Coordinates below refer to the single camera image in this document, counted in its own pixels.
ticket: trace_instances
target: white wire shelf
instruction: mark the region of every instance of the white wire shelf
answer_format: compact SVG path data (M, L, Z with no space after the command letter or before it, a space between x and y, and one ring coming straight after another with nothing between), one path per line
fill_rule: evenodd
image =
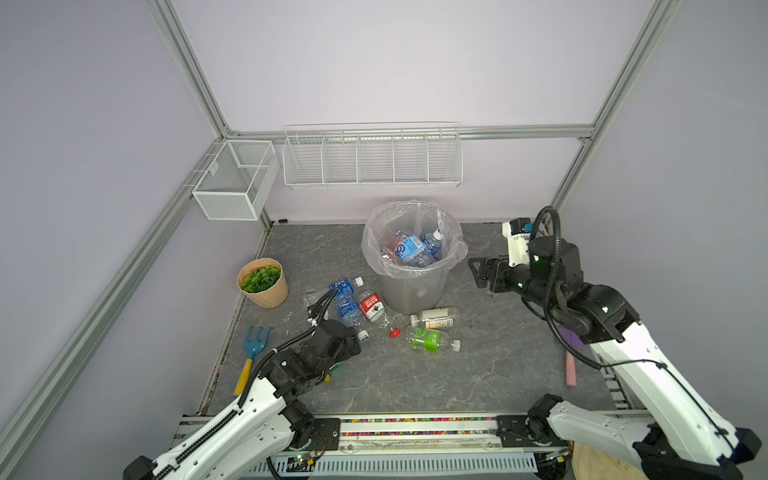
M192 194L210 220L259 220L279 170L271 141L227 140Z
M283 163L290 188L457 186L462 140L457 124L286 127Z

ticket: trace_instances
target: white wall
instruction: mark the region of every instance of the white wall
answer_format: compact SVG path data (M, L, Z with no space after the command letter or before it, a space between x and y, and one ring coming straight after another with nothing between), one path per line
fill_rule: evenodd
M197 411L259 229L191 206L15 480L118 479L170 448Z
M459 220L530 217L549 204L580 144L575 138L536 138L463 145L464 181L458 187L291 190L281 174L266 210L273 220L365 223L381 204L416 198L440 205Z
M236 131L591 123L652 0L174 0Z
M587 281L622 292L734 425L768 439L768 4L683 3L561 212ZM768 455L745 464L765 478Z
M0 65L3 426L212 137L141 0L3 2ZM257 228L192 207L18 478L120 478L167 447Z

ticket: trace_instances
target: yellow handle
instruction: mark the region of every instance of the yellow handle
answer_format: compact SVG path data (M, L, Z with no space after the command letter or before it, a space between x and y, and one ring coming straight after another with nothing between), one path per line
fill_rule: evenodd
M240 379L237 380L237 386L235 387L235 396L238 396L239 394L243 393L245 384L248 382L248 376L250 375L250 366L252 363L253 363L252 359L248 359L245 361L245 366L243 366L243 372L240 374Z

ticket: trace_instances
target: blue bottle label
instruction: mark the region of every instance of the blue bottle label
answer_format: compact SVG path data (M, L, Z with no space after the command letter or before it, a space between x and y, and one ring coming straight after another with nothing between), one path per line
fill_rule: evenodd
M342 298L339 300L339 302L336 304L336 307L339 309L339 315L345 319L350 315L354 315L354 311L358 310L362 313L362 310L360 310L360 305L355 302L355 300L352 300L350 297Z
M411 235L395 247L395 254L397 254L403 262L408 262L423 250L424 243L422 243L416 235Z
M437 253L442 248L442 244L440 244L439 246L435 245L429 238L424 239L424 246L427 247L427 250L429 250L429 252L432 254L433 257L437 255Z
M348 278L345 278L344 280L339 280L336 283L332 283L331 285L328 285L328 290L333 290L334 288L339 289L339 292L336 294L335 298L338 298L342 295L352 295L353 288L352 284L349 282Z

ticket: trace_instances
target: purple object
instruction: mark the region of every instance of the purple object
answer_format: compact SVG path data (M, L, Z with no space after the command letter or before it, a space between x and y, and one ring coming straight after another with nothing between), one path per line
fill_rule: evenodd
M560 325L558 326L558 330L560 330L560 334L563 336L566 342L568 342L568 345L574 347L575 349L584 346L584 342L581 341L581 339L570 331L569 329L565 328L564 326Z

